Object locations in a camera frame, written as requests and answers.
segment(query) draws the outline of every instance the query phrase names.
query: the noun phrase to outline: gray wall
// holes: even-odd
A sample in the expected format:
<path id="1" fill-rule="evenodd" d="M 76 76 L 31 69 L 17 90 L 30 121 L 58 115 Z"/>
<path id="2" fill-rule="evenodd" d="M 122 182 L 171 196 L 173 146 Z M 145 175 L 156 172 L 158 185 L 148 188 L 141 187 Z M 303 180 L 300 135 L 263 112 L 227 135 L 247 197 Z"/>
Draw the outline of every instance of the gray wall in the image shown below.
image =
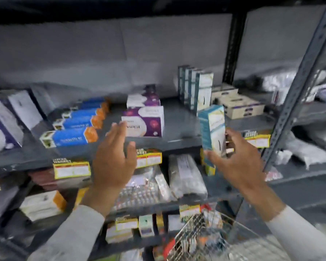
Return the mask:
<path id="1" fill-rule="evenodd" d="M 297 66 L 323 9 L 250 12 L 235 77 Z M 0 85 L 44 84 L 61 103 L 99 91 L 124 100 L 143 83 L 160 84 L 161 97 L 167 97 L 176 95 L 180 64 L 213 70 L 217 84 L 230 21 L 230 14 L 219 14 L 0 26 Z"/>

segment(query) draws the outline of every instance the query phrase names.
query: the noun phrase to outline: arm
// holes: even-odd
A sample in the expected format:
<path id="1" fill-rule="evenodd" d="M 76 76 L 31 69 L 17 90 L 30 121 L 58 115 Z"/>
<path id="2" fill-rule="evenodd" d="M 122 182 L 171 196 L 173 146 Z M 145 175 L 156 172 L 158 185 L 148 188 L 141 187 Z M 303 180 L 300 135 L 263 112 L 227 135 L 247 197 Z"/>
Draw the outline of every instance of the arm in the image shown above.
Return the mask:
<path id="1" fill-rule="evenodd" d="M 113 124 L 93 160 L 94 183 L 81 204 L 28 261 L 86 261 L 121 189 L 136 167 L 135 143 L 123 153 L 126 123 Z"/>
<path id="2" fill-rule="evenodd" d="M 231 158 L 213 151 L 205 155 L 252 204 L 293 261 L 326 261 L 326 236 L 285 205 L 265 182 L 257 148 L 240 133 L 227 129 L 235 145 Z"/>

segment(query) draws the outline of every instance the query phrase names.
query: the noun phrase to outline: shopping basket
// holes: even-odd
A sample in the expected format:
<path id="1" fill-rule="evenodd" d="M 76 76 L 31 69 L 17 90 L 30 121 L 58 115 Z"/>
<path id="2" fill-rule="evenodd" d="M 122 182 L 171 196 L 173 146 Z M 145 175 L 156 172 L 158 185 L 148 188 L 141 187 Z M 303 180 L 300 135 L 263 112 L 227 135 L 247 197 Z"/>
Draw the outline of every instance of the shopping basket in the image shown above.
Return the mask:
<path id="1" fill-rule="evenodd" d="M 203 209 L 187 221 L 164 248 L 167 261 L 290 261 L 273 236 L 261 238 L 226 215 L 212 212 Z"/>

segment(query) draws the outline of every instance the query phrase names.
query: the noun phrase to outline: white sleeve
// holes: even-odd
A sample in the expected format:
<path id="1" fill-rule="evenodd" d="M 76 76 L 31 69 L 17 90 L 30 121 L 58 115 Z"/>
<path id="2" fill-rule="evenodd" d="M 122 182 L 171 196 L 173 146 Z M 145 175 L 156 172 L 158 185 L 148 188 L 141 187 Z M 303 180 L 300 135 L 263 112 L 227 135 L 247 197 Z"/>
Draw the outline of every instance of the white sleeve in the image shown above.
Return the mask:
<path id="1" fill-rule="evenodd" d="M 28 261 L 87 261 L 104 221 L 96 210 L 79 205 Z"/>
<path id="2" fill-rule="evenodd" d="M 326 236 L 289 206 L 266 224 L 292 261 L 326 261 Z"/>

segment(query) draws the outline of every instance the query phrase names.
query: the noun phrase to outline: hand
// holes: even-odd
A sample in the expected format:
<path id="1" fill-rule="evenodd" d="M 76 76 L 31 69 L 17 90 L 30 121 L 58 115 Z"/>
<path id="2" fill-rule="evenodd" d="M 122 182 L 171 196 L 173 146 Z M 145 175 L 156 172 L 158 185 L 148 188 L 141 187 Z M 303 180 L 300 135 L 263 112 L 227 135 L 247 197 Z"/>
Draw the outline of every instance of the hand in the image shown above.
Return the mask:
<path id="1" fill-rule="evenodd" d="M 81 204 L 91 207 L 104 217 L 108 215 L 121 189 L 129 182 L 137 166 L 135 142 L 123 152 L 127 123 L 113 123 L 93 160 L 94 183 Z"/>
<path id="2" fill-rule="evenodd" d="M 112 124 L 105 140 L 99 145 L 93 160 L 94 186 L 124 188 L 137 166 L 135 142 L 129 142 L 127 158 L 123 152 L 127 123 Z"/>
<path id="3" fill-rule="evenodd" d="M 223 172 L 225 179 L 251 202 L 258 191 L 267 186 L 261 155 L 239 132 L 227 128 L 226 133 L 235 145 L 235 153 L 230 158 L 221 158 L 209 150 L 205 150 L 204 153 L 218 170 Z"/>

